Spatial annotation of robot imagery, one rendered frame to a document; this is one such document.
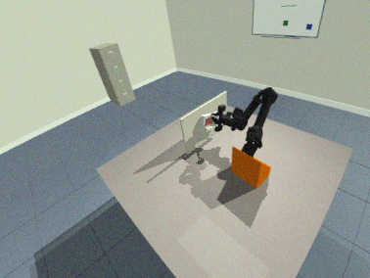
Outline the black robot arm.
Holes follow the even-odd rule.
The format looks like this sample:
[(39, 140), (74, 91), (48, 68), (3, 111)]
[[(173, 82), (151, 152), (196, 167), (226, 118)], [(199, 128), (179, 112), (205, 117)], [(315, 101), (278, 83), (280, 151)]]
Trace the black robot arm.
[[(260, 98), (260, 96), (262, 96), (262, 98)], [(232, 115), (234, 117), (229, 117), (227, 120), (227, 125), (232, 127), (231, 130), (244, 130), (248, 124), (248, 119), (250, 116), (256, 111), (258, 105), (262, 104), (254, 125), (249, 127), (248, 131), (246, 132), (247, 135), (245, 141), (247, 141), (247, 143), (241, 150), (241, 152), (252, 158), (254, 157), (257, 149), (262, 147), (262, 127), (270, 111), (270, 106), (276, 101), (277, 98), (278, 93), (276, 93), (271, 87), (268, 87), (264, 90), (260, 90), (257, 95), (253, 96), (252, 102), (245, 110), (235, 107), (233, 112), (228, 111), (227, 114), (224, 114), (225, 116)]]

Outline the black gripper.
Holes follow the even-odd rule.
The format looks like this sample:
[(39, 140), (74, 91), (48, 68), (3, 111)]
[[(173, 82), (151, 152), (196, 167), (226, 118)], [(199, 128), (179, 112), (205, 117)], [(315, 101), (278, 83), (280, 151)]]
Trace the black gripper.
[[(214, 131), (218, 132), (222, 130), (223, 125), (227, 125), (227, 120), (231, 116), (225, 116), (223, 112), (226, 111), (226, 105), (219, 105), (218, 106), (218, 112), (216, 113), (211, 113), (214, 116), (219, 116), (219, 118), (216, 118), (212, 116), (212, 120), (214, 121), (214, 124), (218, 124), (218, 126), (215, 127)], [(222, 125), (223, 123), (223, 125)]]

